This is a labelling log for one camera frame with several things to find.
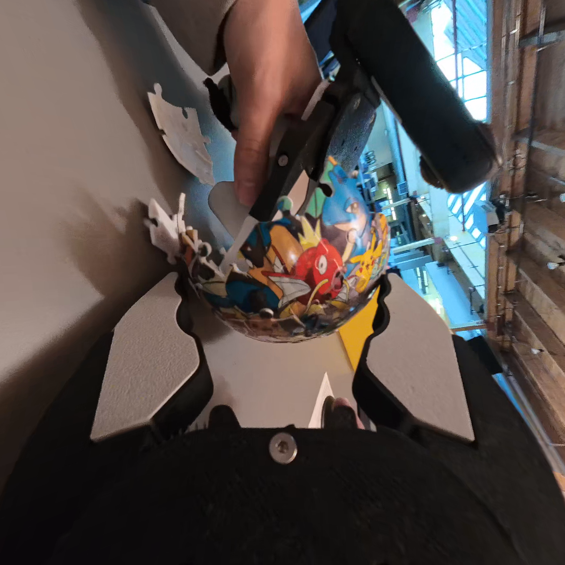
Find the white puzzle pieces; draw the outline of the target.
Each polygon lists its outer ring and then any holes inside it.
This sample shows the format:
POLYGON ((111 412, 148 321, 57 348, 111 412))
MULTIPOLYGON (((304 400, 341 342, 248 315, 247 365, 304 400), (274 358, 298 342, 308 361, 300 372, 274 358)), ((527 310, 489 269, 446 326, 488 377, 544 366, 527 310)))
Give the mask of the white puzzle pieces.
POLYGON ((203 185, 214 186, 213 162, 207 151, 210 139, 202 135, 195 109, 174 106, 162 96, 159 83, 147 98, 159 132, 176 161, 203 185))

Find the printed instruction leaflet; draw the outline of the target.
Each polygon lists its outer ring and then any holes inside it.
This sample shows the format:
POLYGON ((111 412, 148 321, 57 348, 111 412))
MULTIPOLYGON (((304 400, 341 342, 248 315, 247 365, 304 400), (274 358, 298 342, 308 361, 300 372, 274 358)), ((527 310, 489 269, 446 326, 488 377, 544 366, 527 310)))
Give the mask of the printed instruction leaflet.
POLYGON ((331 411, 334 403, 335 397, 326 372, 321 381, 319 392, 316 396, 314 408, 307 427, 309 429, 322 429, 324 427, 327 413, 331 411))

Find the person's left hand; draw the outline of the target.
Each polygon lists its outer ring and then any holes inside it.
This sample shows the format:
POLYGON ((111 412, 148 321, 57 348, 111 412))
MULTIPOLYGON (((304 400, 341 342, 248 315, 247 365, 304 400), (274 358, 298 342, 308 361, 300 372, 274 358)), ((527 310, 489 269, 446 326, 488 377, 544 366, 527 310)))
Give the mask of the person's left hand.
POLYGON ((223 40, 238 111, 235 192, 251 206, 265 183, 278 118, 301 117, 321 75, 297 1, 236 1, 223 40))

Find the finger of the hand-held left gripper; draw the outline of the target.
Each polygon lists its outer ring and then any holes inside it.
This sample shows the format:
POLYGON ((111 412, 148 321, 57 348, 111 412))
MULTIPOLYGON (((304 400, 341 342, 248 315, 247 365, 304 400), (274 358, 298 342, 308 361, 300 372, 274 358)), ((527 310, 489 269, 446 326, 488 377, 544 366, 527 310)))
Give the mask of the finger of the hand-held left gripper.
POLYGON ((288 198, 292 201, 290 208, 292 216, 298 217, 307 213, 318 187, 319 182, 317 180, 310 179, 307 173, 300 174, 288 194, 288 198))
POLYGON ((242 246, 257 224, 257 219, 253 218, 250 215, 246 216, 233 244, 228 250, 225 251, 225 253, 223 253, 223 259, 220 264, 221 272, 228 272, 231 266, 235 265, 242 246))

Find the yellow plastic bin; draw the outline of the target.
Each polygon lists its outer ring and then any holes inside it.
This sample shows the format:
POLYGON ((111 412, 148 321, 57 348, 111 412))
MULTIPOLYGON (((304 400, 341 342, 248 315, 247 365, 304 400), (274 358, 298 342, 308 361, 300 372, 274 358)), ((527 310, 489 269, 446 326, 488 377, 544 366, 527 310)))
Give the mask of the yellow plastic bin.
POLYGON ((378 313, 377 287, 371 300, 339 329, 339 334, 351 368, 355 373, 367 338, 373 333, 373 322, 378 313))

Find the large paned window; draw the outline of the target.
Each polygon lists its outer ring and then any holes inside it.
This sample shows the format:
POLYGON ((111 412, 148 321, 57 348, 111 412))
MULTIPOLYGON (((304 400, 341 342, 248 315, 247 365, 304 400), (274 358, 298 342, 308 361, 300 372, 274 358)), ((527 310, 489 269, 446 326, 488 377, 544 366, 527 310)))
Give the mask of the large paned window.
POLYGON ((471 116, 488 117, 488 7, 486 1, 434 1, 434 59, 471 116))

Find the colourful cartoon puzzle ball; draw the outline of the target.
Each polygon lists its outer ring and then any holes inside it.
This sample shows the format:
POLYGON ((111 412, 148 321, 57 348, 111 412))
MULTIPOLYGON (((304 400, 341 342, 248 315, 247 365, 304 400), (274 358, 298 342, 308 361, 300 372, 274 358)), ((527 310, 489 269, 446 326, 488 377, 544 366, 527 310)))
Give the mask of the colourful cartoon puzzle ball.
MULTIPOLYGON (((185 221, 185 194, 173 215, 152 199, 145 225, 152 244, 181 266, 196 296, 229 328, 269 343, 306 341, 333 333, 371 300, 390 256, 385 216, 370 210, 335 156, 318 182, 303 216, 290 214, 288 195, 279 197, 228 272, 220 264, 231 245, 213 247, 185 221)), ((213 187, 209 204, 234 241, 250 211, 232 185, 213 187)))

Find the dark storage shelving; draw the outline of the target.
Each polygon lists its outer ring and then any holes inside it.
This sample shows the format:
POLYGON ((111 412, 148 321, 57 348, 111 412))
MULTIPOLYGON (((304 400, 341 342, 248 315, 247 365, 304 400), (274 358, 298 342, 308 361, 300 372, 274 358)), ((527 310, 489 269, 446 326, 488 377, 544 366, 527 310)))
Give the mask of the dark storage shelving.
POLYGON ((357 188, 372 211, 379 211, 388 222, 392 247, 404 252, 430 248, 440 242, 428 226, 428 216, 421 207, 425 199, 408 193, 407 182, 398 180, 393 163, 377 165, 376 154, 365 150, 355 168, 357 188))

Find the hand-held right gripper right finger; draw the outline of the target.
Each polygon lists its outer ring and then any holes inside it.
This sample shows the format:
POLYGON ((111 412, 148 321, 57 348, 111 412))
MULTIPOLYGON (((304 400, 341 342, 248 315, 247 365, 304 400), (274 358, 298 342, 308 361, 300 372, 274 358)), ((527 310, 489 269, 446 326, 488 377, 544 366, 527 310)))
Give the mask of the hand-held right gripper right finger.
POLYGON ((380 279, 378 309, 353 381, 366 425, 405 434, 416 428, 475 440, 448 326, 396 274, 380 279))

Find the white wall box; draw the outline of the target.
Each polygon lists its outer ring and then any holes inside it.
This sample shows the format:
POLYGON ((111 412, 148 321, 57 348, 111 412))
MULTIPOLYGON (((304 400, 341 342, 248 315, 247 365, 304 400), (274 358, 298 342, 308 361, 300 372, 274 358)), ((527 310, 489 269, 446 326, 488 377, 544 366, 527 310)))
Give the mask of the white wall box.
POLYGON ((490 201, 475 201, 472 207, 473 226, 487 235, 498 231, 499 218, 495 205, 490 201))

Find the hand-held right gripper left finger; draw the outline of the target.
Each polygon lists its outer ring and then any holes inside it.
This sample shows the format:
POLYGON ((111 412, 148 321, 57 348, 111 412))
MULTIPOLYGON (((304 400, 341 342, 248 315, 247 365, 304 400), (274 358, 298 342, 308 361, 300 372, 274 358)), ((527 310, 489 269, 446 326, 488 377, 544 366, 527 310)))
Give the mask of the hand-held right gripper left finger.
POLYGON ((167 274, 114 328, 90 432, 94 442, 149 431, 187 432, 212 399, 214 383, 177 273, 167 274))

